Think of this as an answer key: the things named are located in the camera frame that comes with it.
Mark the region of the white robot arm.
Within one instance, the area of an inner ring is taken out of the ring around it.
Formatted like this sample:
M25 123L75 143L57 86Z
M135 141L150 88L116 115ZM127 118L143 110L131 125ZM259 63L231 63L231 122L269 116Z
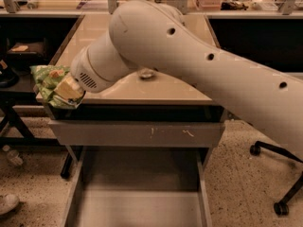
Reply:
M138 67L193 84L282 147L303 152L303 81L212 46L191 33L179 11L132 0L113 13L106 32L85 46L70 73L99 93Z

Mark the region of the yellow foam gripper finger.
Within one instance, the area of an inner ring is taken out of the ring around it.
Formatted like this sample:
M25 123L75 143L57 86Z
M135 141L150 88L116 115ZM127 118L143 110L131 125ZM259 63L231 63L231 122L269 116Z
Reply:
M84 95L83 89L70 75L66 75L56 86L55 93L64 99L78 99Z

